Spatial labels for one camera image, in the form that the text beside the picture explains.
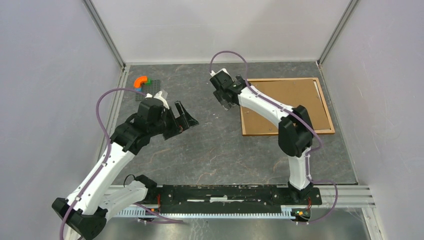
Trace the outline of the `glossy printed photo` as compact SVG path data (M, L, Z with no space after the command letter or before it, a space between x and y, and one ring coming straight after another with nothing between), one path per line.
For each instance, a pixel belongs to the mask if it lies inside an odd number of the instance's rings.
M320 84L319 80L316 80L316 79L313 82L314 82L314 85L315 85L317 96L319 97L319 99L320 99L320 101L322 103L324 97L323 97L323 93L322 93L321 84Z

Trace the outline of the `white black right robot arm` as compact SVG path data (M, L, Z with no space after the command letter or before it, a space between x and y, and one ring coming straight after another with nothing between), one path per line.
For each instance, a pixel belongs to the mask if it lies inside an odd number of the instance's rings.
M213 94L226 110L234 106L248 108L277 127L278 146L289 162L288 196L293 203L302 204L309 198L314 185L309 166L313 138L317 136L307 109L302 105L292 107L281 103L260 92L240 75L233 79L225 68L211 71L210 76L215 88Z

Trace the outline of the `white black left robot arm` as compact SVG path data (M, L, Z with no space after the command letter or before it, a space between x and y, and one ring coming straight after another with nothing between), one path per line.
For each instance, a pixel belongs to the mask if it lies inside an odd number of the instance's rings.
M121 170L152 137L161 135L167 140L199 124L180 101L174 104L178 117L166 100L147 97L139 103L137 112L115 128L102 158L83 182L68 197L58 197L52 203L62 224L68 225L80 237L93 240L118 212L136 202L151 204L156 200L157 190L143 183L143 177L136 178L110 197L104 195Z

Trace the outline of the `wooden picture frame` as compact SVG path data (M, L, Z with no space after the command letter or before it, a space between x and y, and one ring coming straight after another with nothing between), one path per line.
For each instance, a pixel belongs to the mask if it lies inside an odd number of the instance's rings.
M300 140L317 134L336 132L329 108L324 99L320 101L314 85L316 77L257 78L250 79L251 86L264 96L272 98L282 108L266 102L271 114L259 114L256 106L240 107L241 132L243 136L278 136L280 140Z

